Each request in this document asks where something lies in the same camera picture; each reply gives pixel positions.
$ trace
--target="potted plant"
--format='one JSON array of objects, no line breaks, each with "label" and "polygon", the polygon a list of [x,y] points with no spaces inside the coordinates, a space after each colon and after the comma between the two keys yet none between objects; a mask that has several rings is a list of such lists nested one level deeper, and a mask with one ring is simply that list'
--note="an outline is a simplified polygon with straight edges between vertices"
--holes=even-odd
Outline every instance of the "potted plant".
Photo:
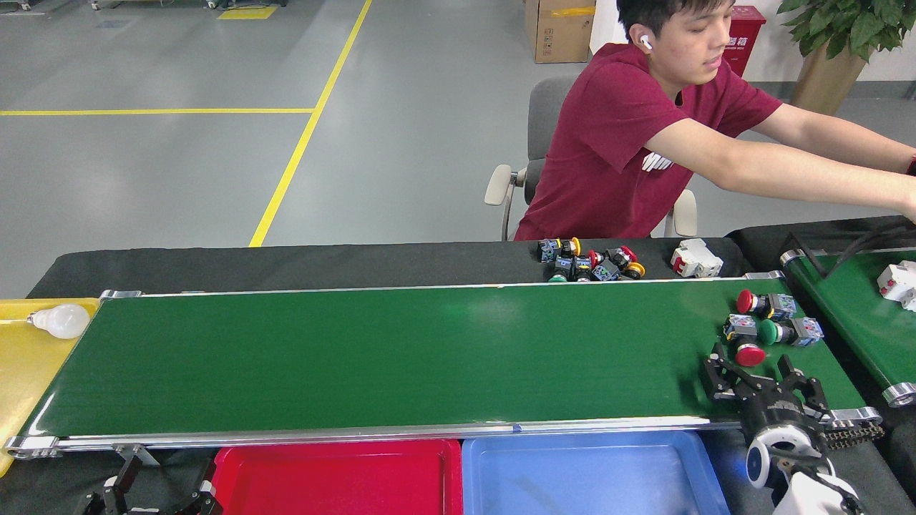
[{"label": "potted plant", "polygon": [[895,49],[916,22],[916,0],[782,0],[801,9],[783,25],[805,58],[791,103],[832,115],[873,52]]}]

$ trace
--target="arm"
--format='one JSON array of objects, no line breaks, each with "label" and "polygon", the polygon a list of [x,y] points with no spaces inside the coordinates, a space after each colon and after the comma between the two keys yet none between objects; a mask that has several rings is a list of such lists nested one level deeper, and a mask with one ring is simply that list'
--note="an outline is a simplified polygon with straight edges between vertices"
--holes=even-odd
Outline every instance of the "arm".
[{"label": "arm", "polygon": [[753,130],[784,145],[876,170],[905,172],[916,155],[916,148],[852,122],[788,104],[780,106]]},{"label": "arm", "polygon": [[[646,148],[731,192],[880,207],[916,221],[916,177],[849,165],[784,145],[733,139],[692,119],[665,127]],[[905,169],[901,156],[895,170]]]}]

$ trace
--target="yellow tray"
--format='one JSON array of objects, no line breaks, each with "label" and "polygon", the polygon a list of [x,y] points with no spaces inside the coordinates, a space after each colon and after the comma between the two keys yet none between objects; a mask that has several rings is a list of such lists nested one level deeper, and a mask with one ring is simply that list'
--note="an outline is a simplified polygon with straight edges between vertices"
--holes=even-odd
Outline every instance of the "yellow tray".
[{"label": "yellow tray", "polygon": [[[86,308],[89,316],[99,308],[98,299],[0,300],[0,320],[25,320],[33,312],[68,302]],[[76,341],[55,338],[26,323],[0,323],[0,445],[26,423]],[[0,477],[12,462],[0,454]]]}]

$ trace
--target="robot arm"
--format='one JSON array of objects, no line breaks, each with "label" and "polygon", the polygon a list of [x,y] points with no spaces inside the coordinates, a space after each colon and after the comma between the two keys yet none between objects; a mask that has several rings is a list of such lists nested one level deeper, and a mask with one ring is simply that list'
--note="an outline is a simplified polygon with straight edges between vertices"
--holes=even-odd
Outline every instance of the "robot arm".
[{"label": "robot arm", "polygon": [[774,515],[865,513],[856,491],[798,428],[764,430],[751,442],[745,465],[752,485],[773,488]]},{"label": "robot arm", "polygon": [[[719,343],[703,361],[710,399],[737,404],[748,445],[748,480],[756,488],[773,489],[774,515],[864,514],[856,492],[836,477],[827,458],[830,444],[822,421],[829,411],[820,382],[806,378],[785,355],[778,365],[782,381],[751,375],[729,362]],[[869,426],[865,433],[880,435],[872,430]],[[834,441],[851,440],[844,437],[831,434]]]}]

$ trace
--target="t-shirt logo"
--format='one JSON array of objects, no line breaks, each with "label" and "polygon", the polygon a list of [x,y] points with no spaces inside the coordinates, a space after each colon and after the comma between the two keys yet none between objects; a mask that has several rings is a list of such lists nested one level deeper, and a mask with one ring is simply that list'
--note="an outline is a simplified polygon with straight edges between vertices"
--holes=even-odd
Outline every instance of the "t-shirt logo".
[{"label": "t-shirt logo", "polygon": [[660,156],[659,154],[656,154],[655,152],[650,152],[642,160],[642,169],[644,171],[666,170],[672,164],[673,163],[671,162],[670,159],[663,158],[662,156]]}]

